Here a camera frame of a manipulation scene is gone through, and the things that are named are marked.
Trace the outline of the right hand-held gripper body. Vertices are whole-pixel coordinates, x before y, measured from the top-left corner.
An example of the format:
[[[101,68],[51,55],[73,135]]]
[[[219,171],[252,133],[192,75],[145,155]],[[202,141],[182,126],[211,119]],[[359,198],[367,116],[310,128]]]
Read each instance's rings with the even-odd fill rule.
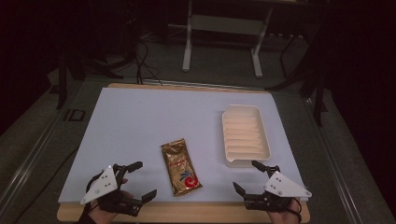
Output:
[[[265,212],[285,212],[292,200],[310,198],[312,193],[281,174],[279,168],[264,166],[260,171],[268,174],[268,181],[263,186],[262,194],[244,192],[244,204],[247,210]]]

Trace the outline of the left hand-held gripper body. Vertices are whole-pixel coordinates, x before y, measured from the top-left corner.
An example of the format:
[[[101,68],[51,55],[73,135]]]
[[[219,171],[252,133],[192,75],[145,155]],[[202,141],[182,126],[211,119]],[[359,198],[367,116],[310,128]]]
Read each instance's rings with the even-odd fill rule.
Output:
[[[99,175],[95,175],[79,203],[86,205],[96,200],[101,210],[136,217],[142,205],[135,204],[135,199],[120,190],[127,173],[126,166],[109,165]]]

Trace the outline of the white ribbed plastic tray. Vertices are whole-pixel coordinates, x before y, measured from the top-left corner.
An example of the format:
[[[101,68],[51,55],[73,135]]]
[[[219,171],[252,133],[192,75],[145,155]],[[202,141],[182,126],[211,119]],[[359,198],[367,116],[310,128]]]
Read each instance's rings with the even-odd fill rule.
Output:
[[[252,161],[267,161],[271,150],[262,121],[254,105],[229,105],[222,114],[225,162],[229,167],[248,168]]]

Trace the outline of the gold snack packet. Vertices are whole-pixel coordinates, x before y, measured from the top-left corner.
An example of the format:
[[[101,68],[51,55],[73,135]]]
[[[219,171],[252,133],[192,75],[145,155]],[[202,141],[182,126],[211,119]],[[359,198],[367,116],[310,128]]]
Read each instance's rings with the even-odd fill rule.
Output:
[[[202,187],[184,139],[166,143],[161,149],[175,197],[190,194]]]

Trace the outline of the person's right hand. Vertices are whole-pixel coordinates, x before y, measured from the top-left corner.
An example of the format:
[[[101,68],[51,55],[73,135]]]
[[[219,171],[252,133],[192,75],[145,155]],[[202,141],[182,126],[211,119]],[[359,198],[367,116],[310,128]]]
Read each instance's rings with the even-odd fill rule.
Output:
[[[301,205],[297,199],[290,201],[289,207],[283,212],[268,212],[272,224],[300,224]]]

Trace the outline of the person's left hand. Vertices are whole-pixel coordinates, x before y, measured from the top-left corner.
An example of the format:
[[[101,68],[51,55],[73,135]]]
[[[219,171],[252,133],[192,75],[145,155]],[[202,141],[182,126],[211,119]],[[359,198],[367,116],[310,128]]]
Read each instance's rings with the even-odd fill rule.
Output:
[[[110,213],[101,210],[96,200],[90,203],[90,208],[88,209],[88,217],[95,224],[111,224],[113,219],[116,218],[118,215],[118,213]]]

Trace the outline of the pale blue table mat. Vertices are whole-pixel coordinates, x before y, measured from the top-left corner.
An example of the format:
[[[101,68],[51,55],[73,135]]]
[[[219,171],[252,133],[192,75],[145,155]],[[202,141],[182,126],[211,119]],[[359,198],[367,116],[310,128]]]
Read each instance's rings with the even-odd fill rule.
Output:
[[[102,89],[77,156],[66,178],[60,203],[78,203],[88,182],[107,166],[142,162],[124,189],[135,196],[152,190],[161,203],[239,202],[233,186],[261,193],[266,174],[225,163],[222,114],[229,105],[254,105],[262,115],[271,157],[283,175],[302,181],[274,98],[269,93]],[[202,186],[176,197],[161,146],[184,139]]]

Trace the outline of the black tripod stand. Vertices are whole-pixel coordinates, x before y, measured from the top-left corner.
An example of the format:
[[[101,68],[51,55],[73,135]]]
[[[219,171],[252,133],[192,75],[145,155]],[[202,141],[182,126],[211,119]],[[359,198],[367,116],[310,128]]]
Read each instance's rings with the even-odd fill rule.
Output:
[[[299,94],[308,99],[314,97],[313,118],[321,127],[322,100],[324,94],[324,81],[327,76],[325,50],[323,49],[322,37],[326,28],[327,15],[316,21],[302,24],[304,37],[308,36],[308,47],[302,59],[291,71],[285,81],[267,87],[268,91],[280,91],[288,86],[303,82]]]

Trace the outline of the black metal stand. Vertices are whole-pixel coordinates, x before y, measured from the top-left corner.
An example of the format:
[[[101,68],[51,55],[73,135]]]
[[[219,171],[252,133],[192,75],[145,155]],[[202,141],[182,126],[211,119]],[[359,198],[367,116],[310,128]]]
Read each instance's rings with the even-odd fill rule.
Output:
[[[61,109],[67,99],[67,67],[65,51],[62,50],[59,55],[59,80],[58,80],[58,105],[57,108]]]

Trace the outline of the grey metal floor rail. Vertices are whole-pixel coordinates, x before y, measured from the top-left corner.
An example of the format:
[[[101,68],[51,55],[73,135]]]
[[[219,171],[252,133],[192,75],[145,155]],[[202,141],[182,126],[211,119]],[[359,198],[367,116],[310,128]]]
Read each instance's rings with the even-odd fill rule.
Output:
[[[332,176],[333,183],[336,187],[338,195],[340,197],[341,203],[344,206],[344,210],[346,211],[346,216],[349,219],[350,224],[362,224],[362,219],[356,204],[350,195],[349,188],[347,183],[343,177],[343,174],[338,166],[338,163],[332,153],[332,147],[328,141],[326,133],[323,131],[321,127],[317,125],[316,120],[313,118],[314,112],[314,102],[310,98],[302,99],[304,108],[310,116],[311,122],[314,124],[315,129],[318,133],[318,138],[320,139],[323,150],[326,157],[326,162],[328,163],[328,167],[330,169],[330,173]]]
[[[46,165],[41,177],[51,182],[50,176],[56,174],[55,166],[61,168],[63,161],[75,151],[71,145],[64,144],[64,149],[53,149],[63,156],[41,161],[50,152],[48,144],[55,139],[55,129],[72,117],[73,110],[71,105],[56,109],[52,104],[33,104],[0,136],[0,219],[15,204],[38,163]]]

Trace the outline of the white metal stand frame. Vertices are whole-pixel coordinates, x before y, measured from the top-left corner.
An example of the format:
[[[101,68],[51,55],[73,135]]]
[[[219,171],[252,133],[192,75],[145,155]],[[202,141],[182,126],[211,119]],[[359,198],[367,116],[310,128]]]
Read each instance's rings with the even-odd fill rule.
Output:
[[[227,18],[218,16],[207,16],[194,14],[192,12],[192,0],[188,1],[187,17],[187,38],[184,50],[182,70],[189,72],[191,67],[191,34],[193,30],[220,32],[238,35],[255,35],[258,37],[257,44],[250,49],[251,60],[256,78],[262,78],[262,66],[259,58],[262,41],[266,35],[269,21],[272,17],[274,8],[269,7],[264,13],[264,19],[261,21]]]

